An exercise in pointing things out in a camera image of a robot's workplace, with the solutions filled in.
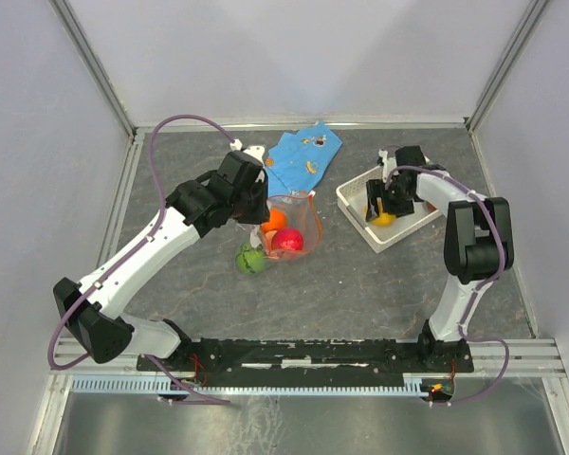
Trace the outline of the yellow lemon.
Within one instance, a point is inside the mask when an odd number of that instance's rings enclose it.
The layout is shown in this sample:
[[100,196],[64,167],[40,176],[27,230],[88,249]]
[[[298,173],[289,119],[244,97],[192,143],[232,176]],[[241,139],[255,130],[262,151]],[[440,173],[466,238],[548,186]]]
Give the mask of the yellow lemon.
[[372,226],[388,227],[396,220],[396,216],[387,212],[381,212],[378,217],[370,221]]

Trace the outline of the orange fruit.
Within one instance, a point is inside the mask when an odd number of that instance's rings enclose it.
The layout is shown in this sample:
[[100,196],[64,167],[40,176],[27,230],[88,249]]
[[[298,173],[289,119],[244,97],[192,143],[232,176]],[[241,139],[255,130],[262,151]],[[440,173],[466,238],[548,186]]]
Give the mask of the orange fruit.
[[273,230],[280,230],[286,228],[288,225],[286,214],[279,209],[269,210],[269,219],[260,225],[260,230],[263,233],[268,233]]

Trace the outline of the clear zip top bag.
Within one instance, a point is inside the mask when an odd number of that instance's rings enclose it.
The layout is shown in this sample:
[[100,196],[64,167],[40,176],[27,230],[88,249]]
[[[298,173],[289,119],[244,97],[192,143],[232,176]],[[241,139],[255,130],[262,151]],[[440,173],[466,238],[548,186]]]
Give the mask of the clear zip top bag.
[[277,263],[298,260],[315,250],[321,242],[322,229],[314,199],[313,191],[269,197],[268,221],[252,226],[249,240],[235,253],[238,270],[256,275]]

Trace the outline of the red apple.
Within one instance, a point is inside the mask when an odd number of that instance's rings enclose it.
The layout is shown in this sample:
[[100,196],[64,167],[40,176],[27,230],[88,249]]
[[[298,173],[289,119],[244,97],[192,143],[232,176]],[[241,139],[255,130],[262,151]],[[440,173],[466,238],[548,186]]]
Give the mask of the red apple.
[[303,235],[293,227],[278,230],[271,239],[271,248],[301,251],[304,247]]

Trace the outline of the green watermelon ball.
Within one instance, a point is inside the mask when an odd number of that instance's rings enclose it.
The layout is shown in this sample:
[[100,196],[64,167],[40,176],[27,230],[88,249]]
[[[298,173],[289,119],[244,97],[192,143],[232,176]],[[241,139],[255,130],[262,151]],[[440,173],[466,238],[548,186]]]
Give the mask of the green watermelon ball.
[[267,266],[266,253],[260,246],[253,247],[250,243],[245,243],[237,249],[235,263],[245,274],[262,273]]

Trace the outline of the peach fruit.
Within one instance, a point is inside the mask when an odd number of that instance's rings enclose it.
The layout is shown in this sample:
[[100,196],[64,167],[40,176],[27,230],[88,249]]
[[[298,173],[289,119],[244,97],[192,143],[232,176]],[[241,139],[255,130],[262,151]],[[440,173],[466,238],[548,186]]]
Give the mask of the peach fruit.
[[285,256],[285,250],[282,248],[271,249],[267,257],[273,261],[279,261]]

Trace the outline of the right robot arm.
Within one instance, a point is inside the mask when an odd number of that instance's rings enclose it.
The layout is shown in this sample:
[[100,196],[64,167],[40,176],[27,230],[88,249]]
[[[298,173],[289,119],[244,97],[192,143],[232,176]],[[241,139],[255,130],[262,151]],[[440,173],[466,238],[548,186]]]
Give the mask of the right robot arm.
[[446,217],[445,290],[427,319],[416,347],[417,362],[437,371],[450,361],[450,351],[463,343],[475,308],[514,261],[509,203],[486,197],[455,180],[427,160],[418,146],[378,152],[382,176],[366,183],[365,221],[380,215],[396,221],[414,214],[425,202]]

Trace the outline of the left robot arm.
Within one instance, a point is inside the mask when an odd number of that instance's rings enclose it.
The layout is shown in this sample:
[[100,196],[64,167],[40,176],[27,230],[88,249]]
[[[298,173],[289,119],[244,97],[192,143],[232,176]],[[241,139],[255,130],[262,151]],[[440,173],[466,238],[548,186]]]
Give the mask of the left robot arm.
[[260,225],[269,215],[262,146],[227,153],[218,169],[179,184],[150,224],[106,264],[53,288],[65,327],[98,364],[122,354],[152,355],[185,367],[190,338],[172,321],[132,317],[132,297],[175,255],[233,219]]

